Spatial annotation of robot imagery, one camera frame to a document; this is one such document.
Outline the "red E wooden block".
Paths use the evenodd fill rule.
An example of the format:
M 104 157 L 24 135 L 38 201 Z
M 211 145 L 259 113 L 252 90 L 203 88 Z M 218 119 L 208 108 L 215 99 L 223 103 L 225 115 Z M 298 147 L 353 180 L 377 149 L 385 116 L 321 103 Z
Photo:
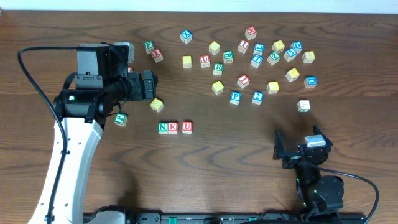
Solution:
M 178 133 L 178 123 L 177 122 L 168 122 L 168 134 L 177 134 Z

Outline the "green R wooden block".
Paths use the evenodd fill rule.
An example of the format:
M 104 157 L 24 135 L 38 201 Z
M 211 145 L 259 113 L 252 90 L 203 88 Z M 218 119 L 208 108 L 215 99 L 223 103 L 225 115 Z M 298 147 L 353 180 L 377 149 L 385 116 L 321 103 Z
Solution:
M 213 67 L 213 75 L 221 76 L 224 65 L 222 63 L 215 63 Z

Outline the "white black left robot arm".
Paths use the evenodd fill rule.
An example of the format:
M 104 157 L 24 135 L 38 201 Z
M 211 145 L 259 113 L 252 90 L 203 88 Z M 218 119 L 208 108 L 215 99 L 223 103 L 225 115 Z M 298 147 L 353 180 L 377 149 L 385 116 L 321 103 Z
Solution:
M 55 118 L 53 151 L 44 187 L 30 223 L 83 223 L 90 165 L 106 118 L 127 101 L 152 100 L 158 78 L 153 71 L 130 71 L 129 42 L 81 44 L 74 48 L 77 70 L 49 101 L 25 66 L 22 71 Z

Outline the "green N wooden block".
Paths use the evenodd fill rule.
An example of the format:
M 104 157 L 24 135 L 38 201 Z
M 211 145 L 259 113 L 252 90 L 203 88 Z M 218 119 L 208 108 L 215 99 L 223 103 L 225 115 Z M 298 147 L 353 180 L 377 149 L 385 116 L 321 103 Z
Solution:
M 160 122 L 158 125 L 159 134 L 168 134 L 168 122 Z

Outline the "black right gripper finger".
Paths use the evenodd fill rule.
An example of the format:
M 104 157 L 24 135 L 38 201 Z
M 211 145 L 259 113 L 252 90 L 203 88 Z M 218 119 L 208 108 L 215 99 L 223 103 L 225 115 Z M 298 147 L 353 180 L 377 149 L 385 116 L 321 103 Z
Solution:
M 326 136 L 321 132 L 320 128 L 316 124 L 313 125 L 313 134 L 320 135 L 324 140 L 326 140 Z
M 285 149 L 282 144 L 282 139 L 278 130 L 275 130 L 274 137 L 275 144 L 272 158 L 273 160 L 283 159 L 285 157 Z

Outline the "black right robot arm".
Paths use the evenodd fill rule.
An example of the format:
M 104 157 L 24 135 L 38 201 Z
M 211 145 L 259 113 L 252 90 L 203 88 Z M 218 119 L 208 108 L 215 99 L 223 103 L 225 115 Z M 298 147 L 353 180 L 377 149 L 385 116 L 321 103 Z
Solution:
M 321 175 L 319 165 L 328 158 L 333 143 L 314 125 L 313 135 L 305 137 L 294 151 L 286 151 L 282 137 L 275 131 L 273 159 L 282 161 L 283 169 L 294 169 L 296 190 L 309 214 L 336 212 L 343 207 L 344 182 L 335 175 Z

